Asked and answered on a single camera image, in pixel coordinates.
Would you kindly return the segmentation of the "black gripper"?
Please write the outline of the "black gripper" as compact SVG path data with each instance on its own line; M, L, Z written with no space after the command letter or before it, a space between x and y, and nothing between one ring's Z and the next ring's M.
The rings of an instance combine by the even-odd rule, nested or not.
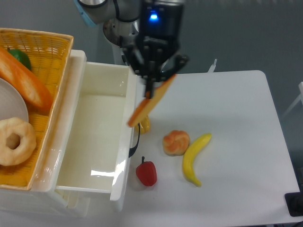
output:
M177 53L183 0L142 0L139 33L123 52L134 73L145 78L145 98L153 98L155 78L167 81L189 62Z

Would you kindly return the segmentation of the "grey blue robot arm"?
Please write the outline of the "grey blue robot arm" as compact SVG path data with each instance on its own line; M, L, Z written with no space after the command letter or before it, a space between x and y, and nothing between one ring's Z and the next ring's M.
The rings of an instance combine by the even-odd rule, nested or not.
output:
M87 26L103 25L106 39L118 48L115 61L131 66L145 81L145 98L154 84L182 69L189 57L179 52L183 0L76 0Z

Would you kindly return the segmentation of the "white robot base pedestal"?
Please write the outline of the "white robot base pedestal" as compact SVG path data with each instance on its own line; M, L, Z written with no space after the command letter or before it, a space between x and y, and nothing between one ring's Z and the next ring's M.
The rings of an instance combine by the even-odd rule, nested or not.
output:
M138 19L132 22L123 22L114 18L103 23L103 34L111 44L115 64L129 65L123 47L131 44L138 33Z

